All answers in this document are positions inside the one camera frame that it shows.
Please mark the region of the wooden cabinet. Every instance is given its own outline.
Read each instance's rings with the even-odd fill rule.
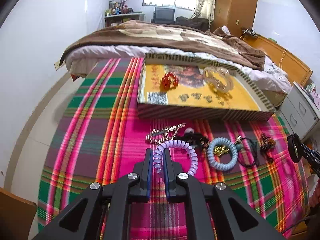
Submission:
[[[242,27],[248,29],[253,26],[257,2],[258,0],[216,0],[211,32],[225,25],[231,35],[239,38],[243,34]]]

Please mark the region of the yellow wire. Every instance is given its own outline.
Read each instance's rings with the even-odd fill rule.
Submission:
[[[279,62],[279,67],[280,67],[281,69],[282,69],[282,60],[284,59],[286,52],[287,52],[287,49],[285,49],[285,50],[283,51],[281,60],[280,60],[280,62]]]
[[[252,29],[252,27],[248,28],[248,29],[241,35],[241,37],[239,38],[239,40],[241,40],[242,36],[245,35],[249,29]]]

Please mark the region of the box on shelf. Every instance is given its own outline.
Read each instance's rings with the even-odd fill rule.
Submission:
[[[234,88],[221,93],[203,77],[207,66],[228,69]],[[179,85],[163,92],[160,81],[173,72]],[[140,118],[187,118],[222,120],[268,120],[275,108],[249,77],[238,68],[212,60],[180,55],[152,54],[144,57],[138,90]]]

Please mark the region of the person's hand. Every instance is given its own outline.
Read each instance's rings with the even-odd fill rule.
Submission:
[[[315,207],[320,203],[320,179],[318,179],[318,184],[316,186],[316,190],[314,191],[312,197],[309,199],[310,206]]]

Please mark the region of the yellow picture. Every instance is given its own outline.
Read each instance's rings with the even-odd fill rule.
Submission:
[[[146,65],[144,98],[149,104],[197,106],[259,111],[249,92],[231,75],[234,87],[228,93],[217,91],[202,76],[203,68],[196,66]],[[162,91],[160,82],[165,73],[172,72],[179,85]]]

